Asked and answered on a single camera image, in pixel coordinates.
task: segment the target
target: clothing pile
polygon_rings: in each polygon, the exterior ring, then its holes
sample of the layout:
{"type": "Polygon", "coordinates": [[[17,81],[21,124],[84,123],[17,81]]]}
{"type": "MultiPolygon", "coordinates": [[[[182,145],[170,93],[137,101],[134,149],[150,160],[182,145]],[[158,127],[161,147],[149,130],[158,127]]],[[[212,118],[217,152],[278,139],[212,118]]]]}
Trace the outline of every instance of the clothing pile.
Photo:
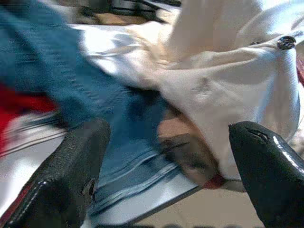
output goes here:
{"type": "Polygon", "coordinates": [[[222,187],[222,176],[240,183],[228,125],[256,121],[289,140],[303,116],[303,1],[189,0],[159,13],[167,23],[122,31],[68,26],[21,1],[0,5],[0,173],[16,152],[55,149],[69,129],[102,117],[111,139],[92,217],[179,166],[206,188],[222,187]]]}

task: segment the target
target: floor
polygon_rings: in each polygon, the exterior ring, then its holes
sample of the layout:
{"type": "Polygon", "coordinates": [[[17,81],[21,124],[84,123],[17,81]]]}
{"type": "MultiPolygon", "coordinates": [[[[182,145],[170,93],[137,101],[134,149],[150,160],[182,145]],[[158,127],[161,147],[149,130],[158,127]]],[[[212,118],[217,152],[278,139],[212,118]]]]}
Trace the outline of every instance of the floor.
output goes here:
{"type": "Polygon", "coordinates": [[[201,190],[140,221],[155,228],[262,228],[246,193],[201,190]]]}

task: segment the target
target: white cloth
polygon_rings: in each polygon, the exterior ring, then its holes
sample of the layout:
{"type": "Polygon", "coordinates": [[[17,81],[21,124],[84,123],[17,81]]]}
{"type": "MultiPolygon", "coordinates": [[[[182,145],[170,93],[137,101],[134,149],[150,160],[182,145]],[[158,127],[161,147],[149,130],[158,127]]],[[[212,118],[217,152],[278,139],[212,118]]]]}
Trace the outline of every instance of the white cloth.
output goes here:
{"type": "Polygon", "coordinates": [[[287,141],[297,129],[296,49],[280,50],[276,42],[286,35],[297,45],[303,41],[304,1],[188,0],[172,17],[166,19],[170,24],[127,27],[133,44],[125,52],[122,42],[118,49],[95,42],[103,50],[99,54],[86,41],[82,47],[86,56],[114,63],[123,73],[112,75],[123,83],[158,89],[201,130],[221,174],[240,179],[229,124],[255,121],[287,141]]]}

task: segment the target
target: crumpled fabric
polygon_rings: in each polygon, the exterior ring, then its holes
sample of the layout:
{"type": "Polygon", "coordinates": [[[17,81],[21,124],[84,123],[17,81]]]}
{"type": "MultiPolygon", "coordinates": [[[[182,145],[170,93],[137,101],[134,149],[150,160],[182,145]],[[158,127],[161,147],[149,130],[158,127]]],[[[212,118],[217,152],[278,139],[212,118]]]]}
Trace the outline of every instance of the crumpled fabric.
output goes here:
{"type": "MultiPolygon", "coordinates": [[[[171,24],[126,27],[133,49],[119,58],[136,73],[110,74],[126,85],[159,90],[198,126],[221,174],[239,180],[229,124],[258,122],[286,141],[297,129],[296,49],[304,38],[304,2],[188,0],[180,14],[172,15],[166,19],[171,24]],[[279,49],[283,36],[295,37],[297,47],[279,49]]],[[[85,42],[82,46],[91,57],[85,42]]],[[[112,52],[119,50],[103,49],[99,58],[119,71],[115,57],[105,56],[112,52]]]]}
{"type": "MultiPolygon", "coordinates": [[[[125,189],[125,194],[111,201],[115,203],[130,196],[127,188],[133,194],[138,193],[176,170],[175,164],[158,158],[157,126],[166,102],[157,91],[126,87],[91,65],[80,54],[79,38],[79,31],[71,29],[38,1],[1,4],[0,81],[20,94],[45,94],[56,104],[69,128],[95,117],[110,124],[111,139],[95,200],[96,203],[101,200],[98,196],[103,196],[104,186],[108,187],[108,196],[125,189]],[[148,174],[137,172],[145,162],[156,158],[162,161],[162,166],[148,174]],[[111,188],[111,183],[128,174],[139,178],[133,178],[120,189],[111,188]]],[[[91,213],[103,209],[97,204],[93,208],[91,213]]]]}

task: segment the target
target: blue towel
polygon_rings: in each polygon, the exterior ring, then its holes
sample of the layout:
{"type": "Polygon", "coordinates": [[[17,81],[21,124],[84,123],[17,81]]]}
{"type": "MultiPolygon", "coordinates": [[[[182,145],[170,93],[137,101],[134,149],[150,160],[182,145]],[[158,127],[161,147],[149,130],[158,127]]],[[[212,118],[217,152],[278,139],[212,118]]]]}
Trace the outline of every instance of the blue towel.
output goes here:
{"type": "Polygon", "coordinates": [[[45,93],[70,127],[95,117],[111,126],[94,214],[148,188],[175,166],[158,155],[157,126],[166,107],[159,93],[125,87],[89,64],[79,53],[79,37],[36,0],[0,5],[1,83],[21,93],[45,93]],[[155,163],[159,165],[142,172],[155,163]]]}

